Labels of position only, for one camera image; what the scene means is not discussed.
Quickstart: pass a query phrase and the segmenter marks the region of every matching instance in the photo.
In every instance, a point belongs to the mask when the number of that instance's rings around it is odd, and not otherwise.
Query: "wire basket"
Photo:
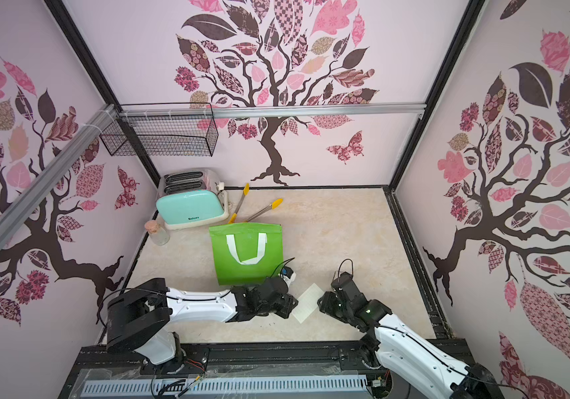
[[[101,133],[101,141],[112,156],[148,155],[212,156],[218,129],[211,104],[188,103],[191,115],[124,116]],[[124,129],[131,128],[136,138],[128,140]]]

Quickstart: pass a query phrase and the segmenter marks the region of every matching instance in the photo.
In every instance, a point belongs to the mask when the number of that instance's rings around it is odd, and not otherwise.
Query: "butterfly decal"
[[[132,206],[136,204],[136,196],[134,196],[134,191],[136,191],[136,186],[140,183],[137,183],[134,178],[130,178],[127,176],[127,173],[118,167],[119,173],[119,180],[121,181],[121,185],[123,186],[123,191],[119,194],[116,198],[116,202],[114,203],[114,209],[119,209],[127,206]]]
[[[353,135],[351,140],[349,140],[349,144],[345,146],[330,146],[327,148],[332,154],[338,155],[338,159],[343,161],[345,165],[347,161],[351,158],[351,156],[362,155],[363,154],[363,147],[360,144],[363,140],[362,130],[357,132]]]

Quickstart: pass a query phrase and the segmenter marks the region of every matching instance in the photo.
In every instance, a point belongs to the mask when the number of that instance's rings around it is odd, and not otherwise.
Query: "green bag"
[[[232,223],[209,228],[220,285],[262,283],[283,261],[281,225]]]

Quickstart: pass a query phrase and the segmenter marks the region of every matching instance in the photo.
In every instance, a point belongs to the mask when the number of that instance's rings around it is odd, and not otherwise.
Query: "mint green toaster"
[[[158,188],[156,208],[170,230],[208,225],[229,217],[225,184],[209,169],[165,175]]]

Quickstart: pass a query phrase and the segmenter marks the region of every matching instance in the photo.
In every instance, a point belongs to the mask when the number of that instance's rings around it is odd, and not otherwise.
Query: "marble-patterned floor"
[[[231,209],[241,194],[229,191]],[[296,257],[288,265],[297,273],[289,289],[294,297],[313,283],[329,291],[338,265],[351,258],[354,281],[367,299],[380,300],[418,334],[435,338],[382,189],[250,190],[238,220],[278,198],[284,200],[281,206],[254,221],[282,225],[285,259]],[[219,290],[208,226],[170,234],[164,246],[147,240],[128,286],[163,277],[168,287],[185,291]],[[363,335],[318,309],[302,324],[294,317],[269,315],[242,323],[199,321],[173,323],[168,328],[186,343],[333,341]]]

